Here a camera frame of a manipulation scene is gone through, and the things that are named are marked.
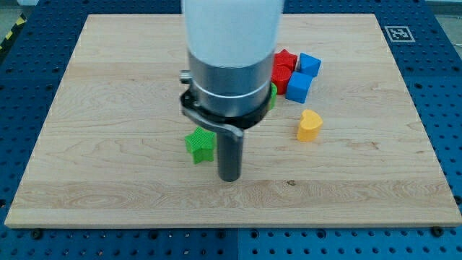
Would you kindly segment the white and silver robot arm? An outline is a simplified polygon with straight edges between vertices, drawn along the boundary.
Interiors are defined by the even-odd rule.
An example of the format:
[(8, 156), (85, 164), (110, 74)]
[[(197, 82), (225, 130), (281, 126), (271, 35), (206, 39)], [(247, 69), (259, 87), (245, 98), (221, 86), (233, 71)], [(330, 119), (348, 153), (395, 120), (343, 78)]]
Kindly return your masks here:
[(271, 105), (271, 73), (284, 0), (184, 0), (189, 68), (181, 109), (217, 135), (218, 175), (241, 175), (244, 131)]

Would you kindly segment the green block behind arm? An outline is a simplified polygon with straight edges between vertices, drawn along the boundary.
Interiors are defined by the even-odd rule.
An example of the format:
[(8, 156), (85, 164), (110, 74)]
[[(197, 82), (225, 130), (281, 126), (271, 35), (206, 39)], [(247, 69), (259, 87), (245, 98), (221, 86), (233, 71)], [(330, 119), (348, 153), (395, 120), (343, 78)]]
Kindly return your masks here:
[(270, 99), (269, 110), (272, 110), (274, 108), (275, 104), (276, 104), (277, 91), (278, 91), (277, 86), (272, 82), (271, 83), (271, 99)]

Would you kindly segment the black clamp ring with lever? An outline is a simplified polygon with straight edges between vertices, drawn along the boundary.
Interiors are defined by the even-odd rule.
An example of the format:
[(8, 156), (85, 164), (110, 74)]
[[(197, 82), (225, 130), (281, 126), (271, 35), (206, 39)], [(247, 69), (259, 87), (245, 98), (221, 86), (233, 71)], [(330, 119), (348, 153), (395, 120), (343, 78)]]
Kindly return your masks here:
[(198, 100), (189, 87), (181, 96), (181, 110), (183, 115), (189, 117), (192, 122), (198, 126), (215, 132), (216, 134), (225, 135), (234, 141), (242, 141), (244, 130), (249, 129), (260, 121), (270, 110), (271, 105), (271, 87), (266, 92), (265, 100), (255, 110), (243, 116), (226, 117), (215, 115), (199, 105)]

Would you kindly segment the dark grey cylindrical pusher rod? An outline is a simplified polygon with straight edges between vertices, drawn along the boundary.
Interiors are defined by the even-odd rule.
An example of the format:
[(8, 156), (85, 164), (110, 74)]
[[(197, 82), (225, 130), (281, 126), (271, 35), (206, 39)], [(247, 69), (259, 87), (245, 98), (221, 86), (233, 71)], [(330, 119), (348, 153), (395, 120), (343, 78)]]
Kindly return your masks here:
[(233, 182), (241, 176), (243, 137), (217, 135), (218, 175), (223, 181)]

